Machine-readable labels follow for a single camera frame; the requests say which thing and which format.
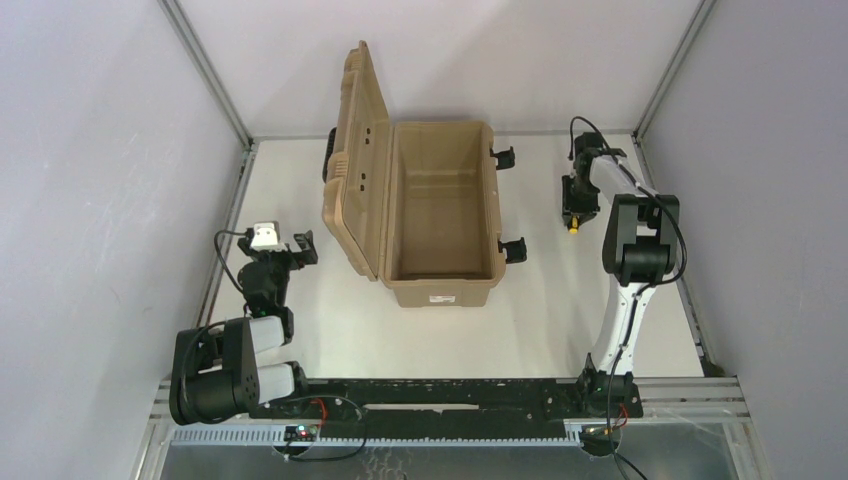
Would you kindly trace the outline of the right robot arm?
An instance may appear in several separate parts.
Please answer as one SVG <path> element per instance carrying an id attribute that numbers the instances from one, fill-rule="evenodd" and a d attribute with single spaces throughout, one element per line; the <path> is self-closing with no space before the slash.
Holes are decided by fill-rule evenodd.
<path id="1" fill-rule="evenodd" d="M 676 196 L 644 186 L 620 149 L 576 151 L 563 178 L 562 216 L 576 233 L 610 203 L 601 262 L 610 280 L 599 336 L 578 380 L 586 400 L 627 399 L 633 394 L 633 355 L 654 290 L 683 269 L 683 239 Z"/>

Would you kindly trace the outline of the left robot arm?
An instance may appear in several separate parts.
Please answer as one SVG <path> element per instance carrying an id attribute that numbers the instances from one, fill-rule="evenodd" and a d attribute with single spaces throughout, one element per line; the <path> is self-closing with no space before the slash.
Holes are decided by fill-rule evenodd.
<path id="1" fill-rule="evenodd" d="M 260 227 L 237 236 L 249 259 L 232 278 L 244 300 L 242 317 L 183 330 L 176 337 L 169 409 L 179 425 L 222 423 L 308 390 L 298 362 L 261 366 L 257 357 L 293 339 L 288 284 L 292 272 L 317 263 L 314 235 L 295 234 L 298 251 L 282 243 L 262 244 L 261 236 Z"/>

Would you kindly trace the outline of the black yellow screwdriver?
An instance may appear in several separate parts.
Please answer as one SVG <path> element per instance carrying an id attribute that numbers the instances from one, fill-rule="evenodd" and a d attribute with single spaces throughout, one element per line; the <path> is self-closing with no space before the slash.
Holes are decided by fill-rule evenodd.
<path id="1" fill-rule="evenodd" d="M 576 215 L 572 215 L 568 222 L 568 231 L 570 234 L 577 234 L 580 229 L 580 219 Z"/>

